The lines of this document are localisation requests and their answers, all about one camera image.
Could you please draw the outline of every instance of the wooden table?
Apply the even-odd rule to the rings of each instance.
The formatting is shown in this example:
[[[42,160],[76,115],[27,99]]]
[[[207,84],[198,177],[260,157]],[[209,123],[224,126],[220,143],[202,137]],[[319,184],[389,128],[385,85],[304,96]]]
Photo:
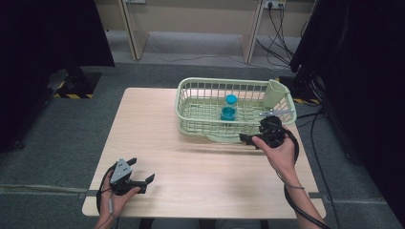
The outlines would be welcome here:
[[[283,183],[264,153],[244,143],[216,143],[182,134],[175,96],[176,89],[126,90],[89,190],[98,189],[107,169],[121,157],[136,157],[132,180],[156,176],[146,194],[128,202],[122,217],[295,219]],[[295,125],[288,127],[300,143],[297,173],[306,191],[316,196],[301,138]],[[324,217],[322,199],[312,201]],[[96,198],[88,195],[82,211],[98,216]]]

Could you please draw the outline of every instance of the wall outlet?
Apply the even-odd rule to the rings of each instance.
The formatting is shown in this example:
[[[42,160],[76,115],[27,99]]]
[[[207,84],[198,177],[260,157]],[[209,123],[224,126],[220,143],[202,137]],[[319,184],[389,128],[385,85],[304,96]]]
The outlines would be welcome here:
[[[266,0],[265,1],[265,9],[268,9],[268,3],[271,2],[273,4],[273,6],[271,7],[272,10],[276,10],[276,9],[285,9],[286,8],[286,2],[287,0],[276,0],[276,1],[269,1]]]

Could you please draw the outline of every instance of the black fabric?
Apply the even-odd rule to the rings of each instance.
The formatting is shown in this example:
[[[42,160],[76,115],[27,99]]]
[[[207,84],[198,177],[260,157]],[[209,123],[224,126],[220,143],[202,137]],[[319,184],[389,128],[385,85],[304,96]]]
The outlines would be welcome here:
[[[62,69],[114,66],[92,0],[0,1],[0,152]]]
[[[336,8],[323,8],[327,18],[317,18],[313,25],[322,24],[319,21],[322,19],[331,20],[325,13],[334,10]],[[382,196],[405,226],[405,186],[401,184],[405,177],[405,123],[400,112],[404,110],[401,100],[405,88],[404,12],[404,1],[390,4],[351,1],[347,33],[341,50],[334,53],[336,58],[330,59],[331,52],[325,49],[336,47],[340,37],[333,37],[332,45],[322,47],[324,55],[316,56],[311,55],[314,51],[308,52],[308,49],[316,49],[316,45],[303,39],[299,50],[305,52],[297,52],[301,56],[294,56],[291,62],[296,66],[307,65],[301,78],[310,78],[312,71],[319,73],[329,103],[327,113],[338,121],[337,128],[342,130]]]

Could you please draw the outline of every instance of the blue bottle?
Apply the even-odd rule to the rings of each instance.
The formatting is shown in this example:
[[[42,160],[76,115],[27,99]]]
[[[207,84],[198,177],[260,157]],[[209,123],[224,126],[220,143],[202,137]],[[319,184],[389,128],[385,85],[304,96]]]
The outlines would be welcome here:
[[[236,102],[238,97],[233,94],[229,94],[225,98],[225,104],[221,110],[221,120],[234,121],[236,118]]]

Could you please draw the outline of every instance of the green plastic basket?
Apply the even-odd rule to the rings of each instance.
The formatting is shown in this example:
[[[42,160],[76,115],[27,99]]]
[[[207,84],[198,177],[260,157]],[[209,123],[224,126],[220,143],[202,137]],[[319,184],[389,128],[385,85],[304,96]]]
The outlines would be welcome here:
[[[221,120],[228,94],[238,97],[234,121]],[[260,120],[265,118],[260,115],[263,112],[285,112],[277,115],[283,125],[295,122],[297,117],[288,88],[275,80],[186,78],[177,89],[175,108],[182,133],[203,135],[217,142],[240,142],[239,134],[258,134]]]

